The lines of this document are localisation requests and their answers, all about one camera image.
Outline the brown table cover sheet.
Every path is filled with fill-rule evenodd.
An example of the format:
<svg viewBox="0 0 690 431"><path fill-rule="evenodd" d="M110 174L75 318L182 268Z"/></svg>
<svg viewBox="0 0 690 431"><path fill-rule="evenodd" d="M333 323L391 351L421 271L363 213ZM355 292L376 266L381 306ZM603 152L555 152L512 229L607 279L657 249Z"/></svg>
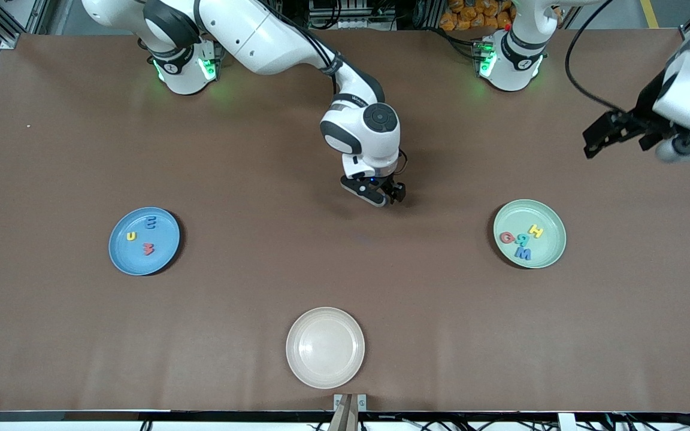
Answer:
<svg viewBox="0 0 690 431"><path fill-rule="evenodd" d="M334 306L367 345L340 392L372 409L690 411L690 163L635 140L585 158L603 109L564 76L572 33L517 93L429 32L322 36L399 113L401 204L341 187L312 66L232 62L178 96L134 37L0 52L0 410L329 408L285 340ZM518 199L563 221L551 266L496 246ZM177 218L181 246L132 276L108 240L143 207Z"/></svg>

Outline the light green round plate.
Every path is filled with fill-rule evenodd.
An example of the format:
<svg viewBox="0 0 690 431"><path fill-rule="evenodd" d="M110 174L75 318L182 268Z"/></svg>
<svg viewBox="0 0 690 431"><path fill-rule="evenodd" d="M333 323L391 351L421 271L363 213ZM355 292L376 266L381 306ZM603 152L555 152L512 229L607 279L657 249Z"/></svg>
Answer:
<svg viewBox="0 0 690 431"><path fill-rule="evenodd" d="M514 236L528 233L529 227L537 224L544 229L540 238L532 236L529 241L531 261L521 261L515 257L517 245L503 244L501 232L511 232ZM556 263L564 254L567 245L567 230L558 213L548 205L537 200L518 199L505 204L496 213L492 233L498 250L503 256L521 268L546 268Z"/></svg>

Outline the grey equipment rack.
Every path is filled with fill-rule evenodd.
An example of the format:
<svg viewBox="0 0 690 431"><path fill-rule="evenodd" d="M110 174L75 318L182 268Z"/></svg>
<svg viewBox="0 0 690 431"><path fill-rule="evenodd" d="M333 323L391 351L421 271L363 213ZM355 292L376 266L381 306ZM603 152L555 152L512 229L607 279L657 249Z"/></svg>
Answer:
<svg viewBox="0 0 690 431"><path fill-rule="evenodd" d="M395 0L306 0L308 26L318 30L370 28L389 32L397 26Z"/></svg>

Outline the beige round plate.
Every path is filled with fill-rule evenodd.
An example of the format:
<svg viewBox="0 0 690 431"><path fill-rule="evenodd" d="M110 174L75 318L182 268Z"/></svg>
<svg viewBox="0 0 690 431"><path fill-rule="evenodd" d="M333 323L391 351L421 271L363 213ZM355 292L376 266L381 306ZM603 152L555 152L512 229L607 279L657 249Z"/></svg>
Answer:
<svg viewBox="0 0 690 431"><path fill-rule="evenodd" d="M304 312L290 327L285 352L291 372L303 384L331 390L350 382L366 357L361 325L333 306Z"/></svg>

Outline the pile of orange objects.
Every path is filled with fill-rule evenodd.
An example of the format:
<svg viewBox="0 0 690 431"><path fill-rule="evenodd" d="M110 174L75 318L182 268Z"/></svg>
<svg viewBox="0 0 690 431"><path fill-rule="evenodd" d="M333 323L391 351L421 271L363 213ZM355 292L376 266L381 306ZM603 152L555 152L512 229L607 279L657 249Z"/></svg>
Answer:
<svg viewBox="0 0 690 431"><path fill-rule="evenodd" d="M447 0L438 27L446 32L471 28L509 29L516 14L512 0Z"/></svg>

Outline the blue round plate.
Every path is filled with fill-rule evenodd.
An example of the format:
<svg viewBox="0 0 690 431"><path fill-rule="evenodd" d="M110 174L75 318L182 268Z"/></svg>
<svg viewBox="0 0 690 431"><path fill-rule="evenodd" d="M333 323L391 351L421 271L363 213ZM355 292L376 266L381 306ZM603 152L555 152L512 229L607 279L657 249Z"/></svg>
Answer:
<svg viewBox="0 0 690 431"><path fill-rule="evenodd" d="M156 229L145 229L143 219L156 216ZM136 232L134 242L126 232ZM155 245L150 256L143 254L143 243ZM113 227L108 240L108 256L119 271L132 276L148 276L164 270L177 256L181 246L181 228L177 218L159 207L137 208L124 215Z"/></svg>

